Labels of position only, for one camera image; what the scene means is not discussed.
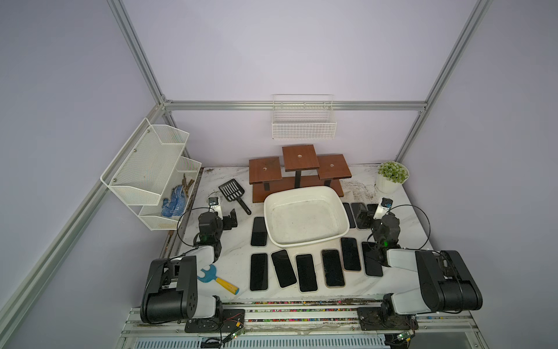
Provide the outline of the black phone grey case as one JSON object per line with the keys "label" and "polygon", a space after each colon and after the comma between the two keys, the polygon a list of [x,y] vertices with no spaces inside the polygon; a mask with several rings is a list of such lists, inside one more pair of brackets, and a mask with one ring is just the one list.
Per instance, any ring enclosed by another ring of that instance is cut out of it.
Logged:
{"label": "black phone grey case", "polygon": [[344,202],[343,207],[344,207],[344,210],[347,214],[347,219],[348,219],[349,224],[350,224],[350,229],[357,228],[351,205],[347,202]]}

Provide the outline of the mint case phone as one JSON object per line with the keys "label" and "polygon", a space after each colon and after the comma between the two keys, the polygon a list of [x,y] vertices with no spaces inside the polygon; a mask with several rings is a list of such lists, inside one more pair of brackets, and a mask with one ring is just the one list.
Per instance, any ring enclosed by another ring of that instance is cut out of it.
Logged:
{"label": "mint case phone", "polygon": [[361,243],[363,252],[363,264],[366,276],[382,277],[383,266],[380,263],[380,254],[374,242],[363,241]]}
{"label": "mint case phone", "polygon": [[250,244],[253,247],[265,247],[267,245],[267,227],[264,217],[254,218]]}

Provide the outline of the black phone pink case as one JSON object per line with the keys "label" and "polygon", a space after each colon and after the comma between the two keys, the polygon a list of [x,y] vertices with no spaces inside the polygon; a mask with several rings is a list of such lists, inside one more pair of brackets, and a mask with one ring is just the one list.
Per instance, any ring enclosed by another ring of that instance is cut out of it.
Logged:
{"label": "black phone pink case", "polygon": [[354,272],[362,270],[357,240],[355,238],[341,238],[341,253],[344,270]]}

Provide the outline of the black phone tan case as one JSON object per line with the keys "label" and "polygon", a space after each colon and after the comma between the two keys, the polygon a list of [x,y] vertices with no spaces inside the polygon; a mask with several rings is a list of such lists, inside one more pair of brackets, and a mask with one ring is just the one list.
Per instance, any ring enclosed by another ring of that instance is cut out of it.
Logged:
{"label": "black phone tan case", "polygon": [[338,250],[322,250],[321,257],[325,276],[325,285],[330,288],[345,287],[341,257]]}

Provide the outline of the black phone mint case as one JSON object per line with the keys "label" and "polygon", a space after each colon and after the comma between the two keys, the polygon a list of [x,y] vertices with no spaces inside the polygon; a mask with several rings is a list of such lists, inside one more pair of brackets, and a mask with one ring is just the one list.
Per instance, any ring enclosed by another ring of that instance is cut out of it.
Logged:
{"label": "black phone mint case", "polygon": [[265,291],[268,289],[268,263],[266,253],[258,253],[251,256],[249,287],[252,292]]}

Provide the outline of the white plastic storage box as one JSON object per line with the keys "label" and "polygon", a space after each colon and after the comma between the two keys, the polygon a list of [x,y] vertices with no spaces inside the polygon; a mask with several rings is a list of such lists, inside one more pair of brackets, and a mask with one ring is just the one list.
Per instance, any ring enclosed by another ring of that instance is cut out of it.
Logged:
{"label": "white plastic storage box", "polygon": [[264,221],[270,240],[282,248],[341,238],[350,229],[343,202],[327,186],[271,194],[264,201]]}

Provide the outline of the black phone cream case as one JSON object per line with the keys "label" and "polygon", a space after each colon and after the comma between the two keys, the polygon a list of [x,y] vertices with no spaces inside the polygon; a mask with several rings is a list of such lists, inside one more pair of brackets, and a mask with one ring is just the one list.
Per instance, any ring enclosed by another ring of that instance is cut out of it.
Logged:
{"label": "black phone cream case", "polygon": [[276,276],[280,288],[286,288],[297,282],[294,268],[286,250],[279,250],[271,254]]}

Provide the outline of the black phone beige case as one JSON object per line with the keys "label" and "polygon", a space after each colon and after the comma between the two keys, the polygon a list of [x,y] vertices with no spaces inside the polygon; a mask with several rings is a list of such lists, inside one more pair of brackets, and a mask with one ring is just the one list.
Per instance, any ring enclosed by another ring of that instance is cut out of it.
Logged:
{"label": "black phone beige case", "polygon": [[296,268],[300,292],[316,292],[318,290],[318,282],[312,255],[299,254],[296,256]]}

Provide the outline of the black phone clear case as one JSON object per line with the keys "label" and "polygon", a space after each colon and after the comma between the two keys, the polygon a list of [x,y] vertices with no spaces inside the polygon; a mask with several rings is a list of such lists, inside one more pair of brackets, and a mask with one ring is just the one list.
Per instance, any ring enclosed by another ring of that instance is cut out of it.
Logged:
{"label": "black phone clear case", "polygon": [[367,205],[367,210],[370,212],[371,215],[374,215],[376,213],[377,208],[378,208],[378,204]]}

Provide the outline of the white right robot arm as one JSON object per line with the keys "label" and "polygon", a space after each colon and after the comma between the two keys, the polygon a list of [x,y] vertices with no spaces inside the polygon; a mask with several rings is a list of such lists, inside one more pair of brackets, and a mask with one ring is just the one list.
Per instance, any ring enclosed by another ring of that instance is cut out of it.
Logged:
{"label": "white right robot arm", "polygon": [[411,289],[384,296],[382,308],[386,314],[459,314],[482,308],[482,293],[457,251],[402,248],[400,220],[391,209],[382,217],[361,210],[355,222],[371,230],[373,242],[363,242],[370,249],[369,253],[363,253],[366,261],[371,261],[376,268],[396,268],[416,274],[417,282]]}

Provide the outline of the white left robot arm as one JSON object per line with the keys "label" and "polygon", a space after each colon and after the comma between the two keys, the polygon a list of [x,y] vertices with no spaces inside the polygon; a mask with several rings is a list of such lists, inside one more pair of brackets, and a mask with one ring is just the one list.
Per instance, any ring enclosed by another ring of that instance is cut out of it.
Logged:
{"label": "white left robot arm", "polygon": [[221,217],[210,209],[198,217],[199,233],[192,247],[178,256],[153,260],[140,306],[146,324],[165,324],[190,319],[221,319],[221,300],[200,295],[198,285],[215,281],[233,295],[239,288],[217,275],[214,265],[222,251],[224,231],[238,226],[235,210]]}

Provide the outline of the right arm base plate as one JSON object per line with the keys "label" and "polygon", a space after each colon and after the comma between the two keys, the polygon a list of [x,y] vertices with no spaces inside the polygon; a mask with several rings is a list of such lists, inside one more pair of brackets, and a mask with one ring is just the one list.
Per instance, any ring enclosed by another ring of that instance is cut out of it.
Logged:
{"label": "right arm base plate", "polygon": [[357,308],[357,318],[363,331],[418,329],[414,316],[398,315],[381,307]]}

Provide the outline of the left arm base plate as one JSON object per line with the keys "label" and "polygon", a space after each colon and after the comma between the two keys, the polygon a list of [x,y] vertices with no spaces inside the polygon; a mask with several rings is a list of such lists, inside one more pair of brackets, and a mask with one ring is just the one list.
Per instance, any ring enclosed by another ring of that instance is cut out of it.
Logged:
{"label": "left arm base plate", "polygon": [[244,327],[246,311],[240,308],[222,309],[212,318],[187,320],[185,333],[229,334]]}

